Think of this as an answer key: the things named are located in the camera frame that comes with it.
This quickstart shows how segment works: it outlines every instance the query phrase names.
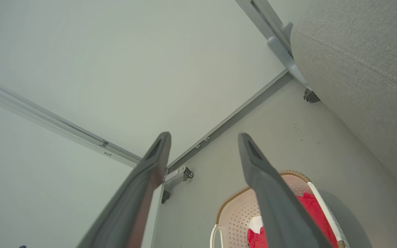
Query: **gray sofa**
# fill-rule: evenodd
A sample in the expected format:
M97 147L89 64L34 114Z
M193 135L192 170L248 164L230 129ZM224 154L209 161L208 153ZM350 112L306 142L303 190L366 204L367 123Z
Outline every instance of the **gray sofa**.
M317 96L397 179L397 0L314 0L291 46Z

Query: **laundry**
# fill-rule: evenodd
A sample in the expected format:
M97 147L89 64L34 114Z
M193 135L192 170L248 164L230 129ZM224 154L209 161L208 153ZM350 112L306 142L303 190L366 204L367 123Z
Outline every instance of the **laundry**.
M338 248L336 237L323 213L317 199L310 193L298 196L299 201L307 210L309 215L321 229L333 248ZM247 243L250 248L267 248L266 234L264 233L263 219L257 216L251 219L247 230Z

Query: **white basket handle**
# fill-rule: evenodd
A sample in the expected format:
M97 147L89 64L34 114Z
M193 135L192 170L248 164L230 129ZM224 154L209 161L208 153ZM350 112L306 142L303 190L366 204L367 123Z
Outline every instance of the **white basket handle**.
M215 225L214 228L211 231L211 239L209 240L209 248L214 248L214 240L215 240L215 233L217 232L217 230L220 232L220 243L222 244L222 248L223 248L223 237L222 237L222 230L220 228L220 225Z

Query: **white cloth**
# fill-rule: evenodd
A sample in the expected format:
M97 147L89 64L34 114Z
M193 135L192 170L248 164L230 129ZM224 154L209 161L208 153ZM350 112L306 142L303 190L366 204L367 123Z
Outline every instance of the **white cloth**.
M252 230L252 232L259 234L260 229L263 227L263 219L261 218L261 215L252 218L248 227Z

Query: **gray floor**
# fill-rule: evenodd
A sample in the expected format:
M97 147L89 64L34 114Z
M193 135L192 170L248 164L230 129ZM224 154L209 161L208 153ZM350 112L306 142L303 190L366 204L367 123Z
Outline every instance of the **gray floor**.
M220 205L246 185L237 134L249 133L277 170L310 179L352 248L397 247L397 183L322 102L303 101L304 87L277 92L186 162L194 178L161 205L155 248L208 247Z

